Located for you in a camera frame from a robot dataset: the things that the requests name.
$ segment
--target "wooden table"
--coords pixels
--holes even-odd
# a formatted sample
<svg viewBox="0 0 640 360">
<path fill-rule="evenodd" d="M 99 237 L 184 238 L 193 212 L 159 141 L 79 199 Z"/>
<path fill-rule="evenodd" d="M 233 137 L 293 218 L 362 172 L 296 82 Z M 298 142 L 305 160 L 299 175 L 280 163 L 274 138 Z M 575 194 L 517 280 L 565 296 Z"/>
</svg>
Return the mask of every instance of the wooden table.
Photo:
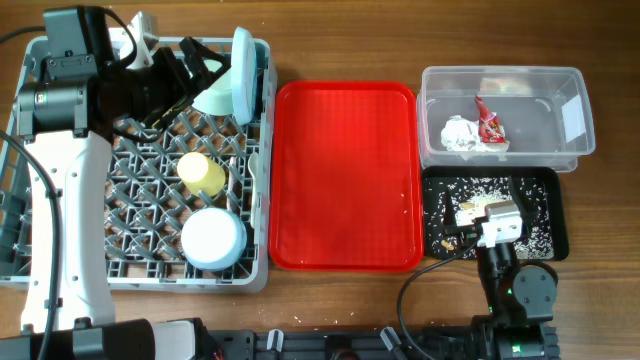
<svg viewBox="0 0 640 360">
<path fill-rule="evenodd" d="M 73 0 L 57 0 L 73 4 Z M 597 148 L 561 175 L 570 236 L 555 320 L 563 358 L 640 358 L 640 6 L 633 1 L 92 1 L 128 20 L 158 18 L 159 34 L 231 37 L 236 26 L 271 45 L 280 85 L 296 79 L 394 80 L 416 93 L 430 65 L 551 65 L 580 69 Z M 48 1 L 4 1 L 0 33 L 42 24 Z M 0 114 L 15 93 L 25 35 L 2 45 Z M 432 263 L 425 260 L 422 265 Z M 253 295 L 115 292 L 117 319 L 201 317 L 210 329 L 380 329 L 397 325 L 407 274 L 293 273 L 272 267 Z M 25 292 L 0 289 L 0 336 L 17 335 Z M 474 262 L 422 277 L 405 298 L 415 327 L 464 325 L 487 311 Z"/>
</svg>

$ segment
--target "transparent container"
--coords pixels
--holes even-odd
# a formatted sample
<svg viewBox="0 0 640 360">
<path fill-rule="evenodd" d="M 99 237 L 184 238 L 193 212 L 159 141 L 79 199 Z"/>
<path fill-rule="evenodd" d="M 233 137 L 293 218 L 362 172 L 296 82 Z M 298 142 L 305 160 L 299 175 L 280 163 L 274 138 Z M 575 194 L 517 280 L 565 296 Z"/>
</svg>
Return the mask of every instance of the transparent container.
<svg viewBox="0 0 640 360">
<path fill-rule="evenodd" d="M 478 120 L 474 96 L 504 126 L 505 153 L 447 151 L 440 141 L 453 115 Z M 422 166 L 547 166 L 569 172 L 595 150 L 589 97 L 578 69 L 539 66 L 434 66 L 417 101 Z"/>
</svg>

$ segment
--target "gray dish rack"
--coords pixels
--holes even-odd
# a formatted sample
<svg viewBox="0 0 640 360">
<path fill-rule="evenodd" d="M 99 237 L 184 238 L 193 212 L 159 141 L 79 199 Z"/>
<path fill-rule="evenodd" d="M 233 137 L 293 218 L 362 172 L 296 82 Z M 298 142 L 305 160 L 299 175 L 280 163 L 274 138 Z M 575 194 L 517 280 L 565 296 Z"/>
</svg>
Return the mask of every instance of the gray dish rack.
<svg viewBox="0 0 640 360">
<path fill-rule="evenodd" d="M 176 45 L 179 37 L 161 37 L 158 46 Z M 212 50 L 230 56 L 232 39 L 196 38 Z M 154 144 L 134 144 L 118 138 L 105 186 L 105 266 L 111 289 L 170 292 L 257 292 L 267 282 L 267 236 L 270 205 L 271 150 L 277 74 L 269 45 L 256 40 L 258 91 L 256 115 L 238 126 L 233 116 L 214 117 L 188 109 Z M 47 53 L 46 37 L 32 40 L 25 55 L 18 90 L 31 78 Z M 182 58 L 182 53 L 175 52 Z M 121 130 L 142 131 L 124 120 Z M 15 135 L 13 115 L 7 132 Z M 186 152 L 200 151 L 220 164 L 227 184 L 213 198 L 186 190 L 175 167 Z M 259 154 L 254 183 L 249 156 Z M 31 199 L 26 161 L 5 143 L 0 154 L 0 286 L 26 289 L 29 283 Z M 251 193 L 257 186 L 256 229 L 249 225 Z M 219 272 L 190 265 L 182 254 L 182 223 L 193 212 L 215 206 L 239 215 L 248 242 L 240 260 Z"/>
</svg>

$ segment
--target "table top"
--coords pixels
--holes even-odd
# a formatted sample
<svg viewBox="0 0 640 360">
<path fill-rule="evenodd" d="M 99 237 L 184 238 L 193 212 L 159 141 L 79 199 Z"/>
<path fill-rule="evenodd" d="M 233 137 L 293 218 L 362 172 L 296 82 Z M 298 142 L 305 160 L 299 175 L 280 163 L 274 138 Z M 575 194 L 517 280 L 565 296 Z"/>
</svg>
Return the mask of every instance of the table top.
<svg viewBox="0 0 640 360">
<path fill-rule="evenodd" d="M 56 0 L 71 5 L 73 0 Z M 595 153 L 560 176 L 570 255 L 554 307 L 565 359 L 640 356 L 640 5 L 633 1 L 92 1 L 122 19 L 158 18 L 159 35 L 231 37 L 242 26 L 271 46 L 280 86 L 297 79 L 393 80 L 418 92 L 432 65 L 573 66 L 584 75 Z M 42 24 L 46 0 L 0 3 L 0 33 Z M 0 113 L 8 114 L 32 36 L 2 45 Z M 2 118 L 3 128 L 6 117 Z M 421 267 L 433 263 L 425 259 Z M 200 317 L 209 329 L 380 329 L 397 325 L 408 274 L 287 272 L 250 295 L 114 292 L 117 320 Z M 0 337 L 19 332 L 26 293 L 0 289 Z M 485 314 L 475 262 L 454 262 L 408 290 L 413 327 Z"/>
</svg>

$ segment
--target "sticker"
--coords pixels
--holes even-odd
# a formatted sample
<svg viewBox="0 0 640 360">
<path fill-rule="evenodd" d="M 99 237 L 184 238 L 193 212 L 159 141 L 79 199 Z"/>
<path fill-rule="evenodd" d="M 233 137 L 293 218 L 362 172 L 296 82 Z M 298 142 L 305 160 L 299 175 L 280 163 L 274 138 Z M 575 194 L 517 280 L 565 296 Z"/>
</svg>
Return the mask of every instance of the sticker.
<svg viewBox="0 0 640 360">
<path fill-rule="evenodd" d="M 573 99 L 562 105 L 562 117 L 564 118 L 564 135 L 567 142 L 586 132 L 580 95 L 574 96 Z"/>
</svg>

